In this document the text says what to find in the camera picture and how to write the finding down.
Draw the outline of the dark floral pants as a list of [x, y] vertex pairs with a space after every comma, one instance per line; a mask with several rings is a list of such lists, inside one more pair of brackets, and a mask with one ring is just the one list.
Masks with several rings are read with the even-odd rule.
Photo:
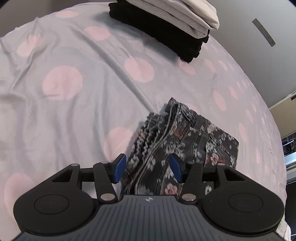
[[121, 179], [122, 193], [179, 196], [183, 186], [170, 168], [170, 154], [205, 168], [218, 163], [236, 168], [238, 148], [236, 138], [171, 98], [161, 114], [150, 113], [139, 129]]

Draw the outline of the folded black clothes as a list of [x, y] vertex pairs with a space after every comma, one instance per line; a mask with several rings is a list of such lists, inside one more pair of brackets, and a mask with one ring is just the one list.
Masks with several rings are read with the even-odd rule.
[[208, 42], [209, 35], [197, 39], [162, 18], [150, 14], [127, 1], [117, 1], [110, 3], [108, 6], [110, 8], [109, 15], [112, 18], [155, 38], [187, 63], [197, 58], [202, 45]]

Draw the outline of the folded white clothes stack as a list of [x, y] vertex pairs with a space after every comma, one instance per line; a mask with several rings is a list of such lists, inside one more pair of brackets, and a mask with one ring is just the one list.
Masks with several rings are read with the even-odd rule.
[[130, 0], [130, 4], [201, 39], [220, 27], [217, 10], [205, 0]]

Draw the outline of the cream door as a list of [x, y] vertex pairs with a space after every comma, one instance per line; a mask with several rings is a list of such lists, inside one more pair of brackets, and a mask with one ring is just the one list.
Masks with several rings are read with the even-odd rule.
[[269, 108], [278, 127], [281, 138], [295, 133], [296, 124], [296, 91], [292, 92]]

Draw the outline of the pink dotted bed sheet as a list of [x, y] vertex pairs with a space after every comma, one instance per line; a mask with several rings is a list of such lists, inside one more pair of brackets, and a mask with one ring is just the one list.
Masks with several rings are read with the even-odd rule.
[[170, 98], [239, 141], [237, 169], [286, 200], [280, 132], [261, 95], [211, 37], [187, 64], [145, 33], [85, 3], [1, 37], [1, 240], [20, 230], [18, 197], [71, 163], [128, 154]]

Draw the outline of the grey wall switch plate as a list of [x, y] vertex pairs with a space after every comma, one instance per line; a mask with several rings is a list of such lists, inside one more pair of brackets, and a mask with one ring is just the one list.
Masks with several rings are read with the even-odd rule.
[[275, 43], [274, 39], [271, 37], [271, 35], [269, 34], [269, 32], [266, 30], [266, 28], [262, 25], [262, 23], [257, 18], [255, 18], [252, 21], [252, 23], [259, 30], [259, 32], [262, 34], [262, 36], [267, 40], [269, 45], [271, 47], [273, 47], [276, 43]]

